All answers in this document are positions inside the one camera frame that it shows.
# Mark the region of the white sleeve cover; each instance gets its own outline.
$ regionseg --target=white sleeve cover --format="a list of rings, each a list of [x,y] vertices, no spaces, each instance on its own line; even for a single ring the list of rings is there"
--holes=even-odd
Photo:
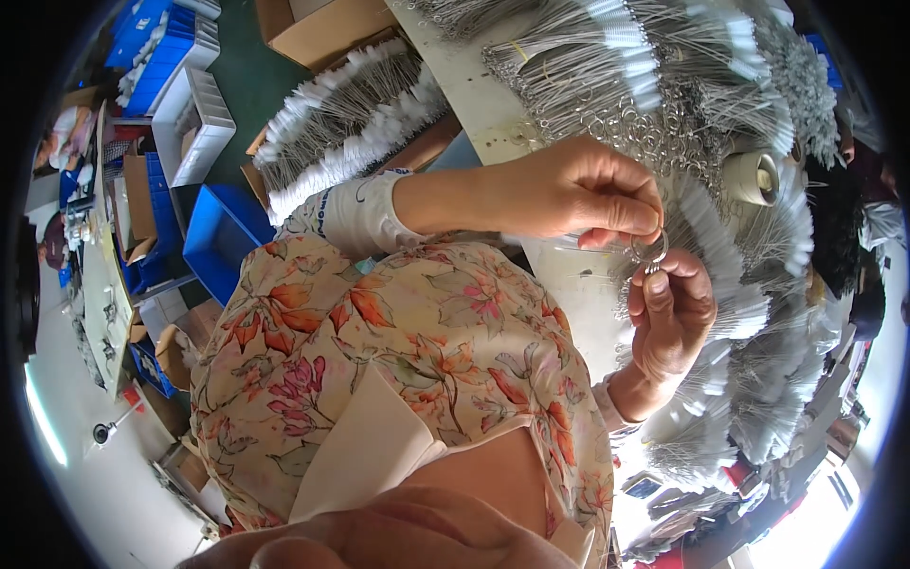
[[[400,168],[386,170],[310,196],[285,221],[276,239],[315,232],[355,260],[416,247],[426,236],[404,227],[392,205],[395,182],[410,174]]]

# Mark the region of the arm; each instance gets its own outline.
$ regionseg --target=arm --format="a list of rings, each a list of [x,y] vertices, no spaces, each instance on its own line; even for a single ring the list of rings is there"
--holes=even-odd
[[[663,209],[651,173],[591,137],[484,168],[386,172],[319,192],[277,238],[318,233],[352,258],[413,247],[455,229],[555,237],[591,228],[583,246],[620,235],[653,242]]]
[[[610,378],[607,391],[627,422],[641,422],[666,405],[692,368],[717,316],[711,281],[692,253],[671,249],[661,270],[632,277],[629,315],[635,326],[632,363]]]

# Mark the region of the finger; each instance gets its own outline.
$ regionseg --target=finger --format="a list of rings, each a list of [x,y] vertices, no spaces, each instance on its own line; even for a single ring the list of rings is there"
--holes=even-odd
[[[661,261],[661,269],[667,271],[674,286],[682,288],[692,298],[702,300],[712,296],[708,269],[704,267],[698,257],[689,251],[670,249],[667,251],[667,256]],[[644,268],[642,267],[632,275],[632,285],[640,287],[643,283]]]
[[[651,206],[627,196],[584,192],[578,207],[576,221],[582,227],[651,235],[658,230],[660,222],[657,212]]]
[[[666,271],[658,270],[644,279],[642,287],[648,321],[653,328],[669,329],[675,323],[673,293]]]
[[[663,227],[663,203],[657,182],[648,168],[593,137],[572,138],[570,145],[576,157],[586,158],[577,162],[579,170],[575,172],[575,183],[589,191],[611,188],[633,196],[657,212],[658,223]]]
[[[581,249],[605,247],[608,243],[615,241],[618,237],[619,233],[609,229],[588,229],[578,237],[578,246]]]
[[[629,299],[627,300],[627,303],[629,305],[629,319],[632,321],[632,326],[638,328],[642,325],[644,312],[646,310],[642,287],[629,287]]]
[[[659,229],[655,230],[651,235],[636,235],[635,240],[644,243],[645,245],[652,245],[657,239],[661,236],[661,231]],[[629,233],[620,233],[619,239],[625,245],[632,244],[632,235]]]

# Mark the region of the red object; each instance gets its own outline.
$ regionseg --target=red object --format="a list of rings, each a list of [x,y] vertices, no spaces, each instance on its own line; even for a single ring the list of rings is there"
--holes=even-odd
[[[151,137],[152,127],[148,125],[116,125],[114,140],[138,140],[139,137]]]
[[[683,551],[674,547],[665,554],[660,554],[652,564],[644,564],[641,561],[635,562],[635,569],[684,569],[683,568]]]
[[[753,472],[752,465],[742,460],[736,461],[736,464],[729,468],[726,466],[723,466],[722,468],[723,471],[726,472],[727,478],[729,478],[730,482],[737,488],[739,488],[743,484],[743,480],[748,478],[749,474]]]
[[[136,391],[136,387],[133,385],[130,385],[129,387],[127,387],[126,389],[123,390],[123,398],[126,399],[126,402],[129,403],[130,407],[132,407],[133,405],[142,401],[142,398],[139,397],[139,393]],[[139,405],[138,407],[136,407],[136,412],[140,412],[140,413],[146,412],[146,406]]]

